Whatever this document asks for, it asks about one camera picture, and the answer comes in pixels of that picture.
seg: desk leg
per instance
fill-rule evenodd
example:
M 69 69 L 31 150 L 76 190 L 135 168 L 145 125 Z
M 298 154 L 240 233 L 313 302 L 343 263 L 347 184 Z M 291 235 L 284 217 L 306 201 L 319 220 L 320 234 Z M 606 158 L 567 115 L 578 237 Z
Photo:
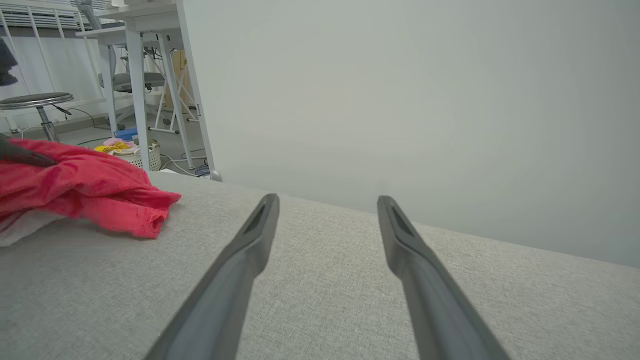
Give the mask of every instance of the desk leg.
M 171 93 L 171 100 L 173 100 L 173 111 L 175 112 L 175 118 L 178 120 L 178 128 L 180 129 L 180 137 L 182 138 L 182 146 L 184 146 L 185 156 L 187 157 L 187 164 L 189 169 L 193 170 L 193 160 L 191 159 L 191 149 L 189 149 L 189 138 L 187 137 L 186 126 L 184 125 L 184 116 L 182 115 L 182 105 L 180 103 L 180 94 L 178 94 L 178 86 L 175 82 L 175 73 L 173 72 L 173 64 L 171 61 L 171 54 L 169 52 L 169 45 L 166 39 L 166 35 L 158 34 L 158 41 L 160 42 L 160 54 L 164 63 L 164 74 L 166 75 L 166 82 L 169 83 L 169 91 Z
M 98 41 L 100 49 L 100 71 L 102 71 L 102 83 L 104 83 L 104 98 L 107 102 L 107 114 L 109 114 L 109 126 L 111 136 L 118 131 L 116 124 L 116 104 L 113 99 L 113 79 L 111 79 L 111 52 L 109 46 Z
M 142 39 L 136 30 L 134 18 L 125 18 L 127 34 L 127 51 L 129 52 L 129 73 L 131 75 L 131 91 L 133 92 L 133 108 L 138 128 L 138 143 L 142 168 L 149 171 L 149 149 L 147 143 L 147 112 L 145 111 L 145 79 L 142 56 Z

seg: white basket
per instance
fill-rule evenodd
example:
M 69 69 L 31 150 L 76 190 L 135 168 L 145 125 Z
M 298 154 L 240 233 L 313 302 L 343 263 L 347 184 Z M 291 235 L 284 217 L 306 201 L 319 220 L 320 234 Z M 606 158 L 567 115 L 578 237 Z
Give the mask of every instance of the white basket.
M 149 150 L 149 165 L 151 171 L 160 170 L 160 144 L 157 141 L 151 143 L 151 150 Z M 118 154 L 115 152 L 113 156 L 118 156 L 120 159 L 127 160 L 131 165 L 136 165 L 142 168 L 142 158 L 140 157 L 140 151 L 136 151 L 133 154 Z

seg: gray chair seat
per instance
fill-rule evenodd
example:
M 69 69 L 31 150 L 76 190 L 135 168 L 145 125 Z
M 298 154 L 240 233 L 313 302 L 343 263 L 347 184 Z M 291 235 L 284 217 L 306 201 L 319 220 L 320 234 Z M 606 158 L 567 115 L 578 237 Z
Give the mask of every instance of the gray chair seat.
M 102 74 L 98 75 L 100 86 L 104 88 Z M 164 86 L 164 77 L 159 72 L 145 72 L 145 88 Z M 113 76 L 113 90 L 117 92 L 131 92 L 131 75 L 128 72 Z

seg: stool leg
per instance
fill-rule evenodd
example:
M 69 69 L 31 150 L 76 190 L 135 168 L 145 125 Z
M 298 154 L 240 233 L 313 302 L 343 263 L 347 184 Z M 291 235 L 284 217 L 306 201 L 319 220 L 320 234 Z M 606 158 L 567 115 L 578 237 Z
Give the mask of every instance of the stool leg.
M 38 113 L 40 114 L 40 118 L 42 119 L 41 125 L 45 135 L 47 135 L 47 140 L 51 142 L 60 142 L 60 138 L 58 137 L 56 128 L 53 127 L 53 123 L 49 121 L 44 108 L 42 106 L 38 106 L 36 109 L 38 109 Z

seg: red cloth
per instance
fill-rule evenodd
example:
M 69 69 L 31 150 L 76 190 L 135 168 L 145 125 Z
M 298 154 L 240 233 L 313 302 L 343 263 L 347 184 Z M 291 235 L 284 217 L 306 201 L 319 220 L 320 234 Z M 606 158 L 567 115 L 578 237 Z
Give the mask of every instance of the red cloth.
M 87 218 L 112 231 L 157 238 L 180 194 L 158 190 L 142 169 L 115 156 L 78 146 L 11 140 L 58 162 L 40 168 L 0 161 L 0 222 L 40 208 Z

